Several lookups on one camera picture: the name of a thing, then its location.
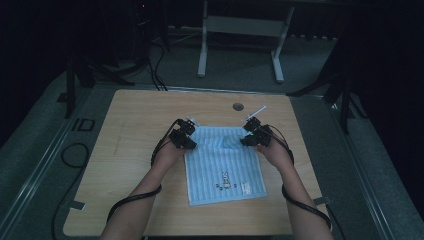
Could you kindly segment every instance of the white stand leg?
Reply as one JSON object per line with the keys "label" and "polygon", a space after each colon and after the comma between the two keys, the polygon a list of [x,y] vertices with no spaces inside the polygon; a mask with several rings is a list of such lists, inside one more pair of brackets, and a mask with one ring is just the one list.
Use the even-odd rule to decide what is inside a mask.
{"label": "white stand leg", "polygon": [[206,60],[208,58],[208,1],[203,1],[203,29],[202,29],[202,49],[200,50],[199,68],[197,70],[198,77],[204,77],[206,75]]}
{"label": "white stand leg", "polygon": [[281,53],[281,49],[283,48],[284,40],[287,37],[287,31],[289,30],[290,21],[293,16],[293,12],[294,12],[294,7],[290,7],[287,13],[286,21],[283,24],[283,27],[281,28],[281,34],[279,36],[277,48],[271,51],[271,59],[272,59],[272,65],[274,66],[275,80],[278,83],[284,82],[283,70],[281,68],[281,63],[280,63],[280,53]]}

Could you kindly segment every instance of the forearm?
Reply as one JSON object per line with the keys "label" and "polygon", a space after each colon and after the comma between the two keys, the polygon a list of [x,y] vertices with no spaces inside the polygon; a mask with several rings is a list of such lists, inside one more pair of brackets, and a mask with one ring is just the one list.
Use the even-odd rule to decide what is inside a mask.
{"label": "forearm", "polygon": [[[278,170],[284,188],[293,199],[316,208],[291,160],[285,158]],[[287,201],[293,234],[296,239],[333,239],[324,219]]]}
{"label": "forearm", "polygon": [[[156,190],[165,173],[151,169],[130,196]],[[155,196],[129,202],[119,207],[109,219],[101,239],[141,239],[153,208]]]}

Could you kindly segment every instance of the metal stand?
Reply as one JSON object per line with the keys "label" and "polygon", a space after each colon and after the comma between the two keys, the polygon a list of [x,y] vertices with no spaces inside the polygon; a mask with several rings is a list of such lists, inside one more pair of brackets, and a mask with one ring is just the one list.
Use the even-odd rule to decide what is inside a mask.
{"label": "metal stand", "polygon": [[197,75],[206,75],[206,61],[208,56],[207,34],[208,32],[222,32],[246,35],[259,35],[268,37],[278,37],[278,45],[271,51],[271,59],[274,66],[276,81],[284,81],[283,71],[280,63],[280,53],[287,36],[290,21],[293,16],[294,7],[290,7],[285,21],[245,19],[234,17],[221,17],[208,15],[208,1],[203,1],[203,29],[202,29],[202,49],[200,50],[199,68]]}

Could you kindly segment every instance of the hand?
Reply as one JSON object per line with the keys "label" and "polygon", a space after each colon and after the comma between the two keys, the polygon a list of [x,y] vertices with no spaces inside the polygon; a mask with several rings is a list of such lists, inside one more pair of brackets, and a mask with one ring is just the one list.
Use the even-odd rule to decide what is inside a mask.
{"label": "hand", "polygon": [[271,165],[276,167],[280,172],[284,168],[286,163],[289,163],[290,165],[292,165],[289,153],[274,138],[271,138],[271,141],[268,147],[265,147],[259,144],[256,147],[254,147],[254,149],[262,153],[265,156],[265,158],[271,163]]}
{"label": "hand", "polygon": [[156,154],[152,168],[167,172],[184,155],[185,149],[176,148],[169,137],[164,139],[162,148]]}

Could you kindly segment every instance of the tabletop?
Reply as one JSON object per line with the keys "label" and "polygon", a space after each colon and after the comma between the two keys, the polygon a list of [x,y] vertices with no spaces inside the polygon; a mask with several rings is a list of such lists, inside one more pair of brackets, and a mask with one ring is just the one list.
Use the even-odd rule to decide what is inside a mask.
{"label": "tabletop", "polygon": [[[244,106],[233,109],[234,103]],[[125,198],[150,168],[154,147],[176,119],[202,126],[240,126],[261,106],[263,124],[278,128],[295,157],[295,167],[312,199],[321,191],[290,99],[284,95],[118,90],[110,105],[75,196],[83,210],[70,209],[68,236],[99,236],[110,208]],[[184,161],[165,176],[145,234],[148,236],[291,234],[281,176],[259,154],[267,197],[190,207]]]}

